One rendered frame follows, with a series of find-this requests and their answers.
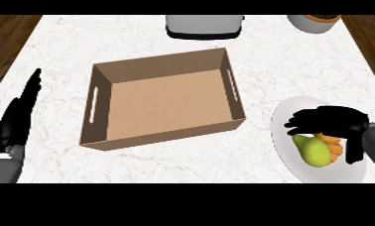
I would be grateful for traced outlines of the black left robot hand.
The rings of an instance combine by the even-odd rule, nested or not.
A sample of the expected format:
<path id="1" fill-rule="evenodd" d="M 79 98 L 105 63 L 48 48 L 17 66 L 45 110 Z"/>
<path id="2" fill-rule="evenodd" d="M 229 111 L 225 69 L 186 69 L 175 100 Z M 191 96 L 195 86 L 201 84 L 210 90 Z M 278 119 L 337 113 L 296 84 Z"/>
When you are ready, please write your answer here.
<path id="1" fill-rule="evenodd" d="M 42 90 L 42 70 L 37 68 L 0 119 L 0 153 L 11 153 L 15 145 L 25 146 L 31 129 L 31 115 Z"/>

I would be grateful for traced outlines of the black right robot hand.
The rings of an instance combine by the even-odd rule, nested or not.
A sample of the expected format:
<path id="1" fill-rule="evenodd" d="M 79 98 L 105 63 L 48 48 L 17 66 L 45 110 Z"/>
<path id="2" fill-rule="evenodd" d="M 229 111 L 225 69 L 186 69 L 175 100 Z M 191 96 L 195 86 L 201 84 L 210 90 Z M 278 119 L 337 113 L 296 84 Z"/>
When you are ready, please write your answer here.
<path id="1" fill-rule="evenodd" d="M 346 162 L 353 165 L 364 160 L 362 135 L 369 129 L 369 117 L 355 108 L 325 105 L 301 109 L 284 126 L 291 136 L 322 134 L 346 139 Z"/>

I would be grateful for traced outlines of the orange croissant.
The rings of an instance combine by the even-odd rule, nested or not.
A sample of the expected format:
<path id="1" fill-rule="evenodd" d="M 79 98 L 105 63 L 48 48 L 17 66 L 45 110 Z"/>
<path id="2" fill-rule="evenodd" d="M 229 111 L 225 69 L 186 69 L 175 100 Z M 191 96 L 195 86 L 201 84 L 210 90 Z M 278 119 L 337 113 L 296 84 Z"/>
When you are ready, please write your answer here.
<path id="1" fill-rule="evenodd" d="M 331 162 L 334 163 L 338 157 L 343 155 L 343 146 L 340 144 L 341 139 L 337 137 L 325 136 L 322 133 L 315 134 L 315 137 L 321 139 L 327 144 L 331 154 Z"/>

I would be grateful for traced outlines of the white plate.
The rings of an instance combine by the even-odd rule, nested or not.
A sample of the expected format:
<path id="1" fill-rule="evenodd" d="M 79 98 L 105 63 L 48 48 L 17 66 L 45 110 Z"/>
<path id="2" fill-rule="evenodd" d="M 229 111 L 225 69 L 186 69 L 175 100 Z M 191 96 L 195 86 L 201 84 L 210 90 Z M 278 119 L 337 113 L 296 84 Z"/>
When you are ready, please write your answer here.
<path id="1" fill-rule="evenodd" d="M 341 155 L 327 167 L 315 168 L 303 161 L 293 138 L 287 134 L 288 128 L 284 124 L 293 113 L 301 109 L 315 109 L 321 105 L 327 105 L 327 102 L 313 97 L 297 96 L 287 99 L 276 108 L 270 130 L 281 160 L 303 182 L 361 182 L 366 173 L 366 159 L 350 165 L 346 155 Z"/>

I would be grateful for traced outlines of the brown cardboard box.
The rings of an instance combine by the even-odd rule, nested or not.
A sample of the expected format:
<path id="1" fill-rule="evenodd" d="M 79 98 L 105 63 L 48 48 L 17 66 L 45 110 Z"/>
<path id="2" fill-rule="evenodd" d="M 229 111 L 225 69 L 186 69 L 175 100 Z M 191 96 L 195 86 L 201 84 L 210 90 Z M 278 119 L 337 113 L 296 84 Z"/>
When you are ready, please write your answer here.
<path id="1" fill-rule="evenodd" d="M 223 48 L 93 65 L 82 146 L 117 150 L 232 131 L 245 120 Z"/>

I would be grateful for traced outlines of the green pear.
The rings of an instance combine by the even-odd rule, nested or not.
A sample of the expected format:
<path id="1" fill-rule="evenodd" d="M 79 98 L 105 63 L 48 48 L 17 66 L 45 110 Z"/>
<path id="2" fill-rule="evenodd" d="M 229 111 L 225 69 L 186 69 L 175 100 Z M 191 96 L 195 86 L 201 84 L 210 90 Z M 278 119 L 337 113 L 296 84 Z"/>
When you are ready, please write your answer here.
<path id="1" fill-rule="evenodd" d="M 327 167 L 331 162 L 331 152 L 325 142 L 303 135 L 294 135 L 293 142 L 303 161 L 315 168 Z"/>

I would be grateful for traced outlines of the grey pot with orange rim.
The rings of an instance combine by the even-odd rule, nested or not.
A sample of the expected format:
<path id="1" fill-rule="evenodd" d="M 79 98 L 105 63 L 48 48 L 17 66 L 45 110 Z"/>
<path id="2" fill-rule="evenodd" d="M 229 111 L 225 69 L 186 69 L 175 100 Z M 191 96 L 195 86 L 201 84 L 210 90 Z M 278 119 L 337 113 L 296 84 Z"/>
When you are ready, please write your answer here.
<path id="1" fill-rule="evenodd" d="M 291 24 L 306 33 L 324 34 L 338 22 L 340 15 L 288 15 Z"/>

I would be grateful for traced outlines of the grey toaster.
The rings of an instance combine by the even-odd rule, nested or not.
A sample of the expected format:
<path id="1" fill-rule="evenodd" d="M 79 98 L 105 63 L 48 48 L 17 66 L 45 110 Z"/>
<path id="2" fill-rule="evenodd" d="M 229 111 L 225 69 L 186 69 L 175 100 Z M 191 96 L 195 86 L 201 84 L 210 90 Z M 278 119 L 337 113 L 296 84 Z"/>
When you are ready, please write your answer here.
<path id="1" fill-rule="evenodd" d="M 166 31 L 175 39 L 235 39 L 242 32 L 244 20 L 244 15 L 167 15 Z"/>

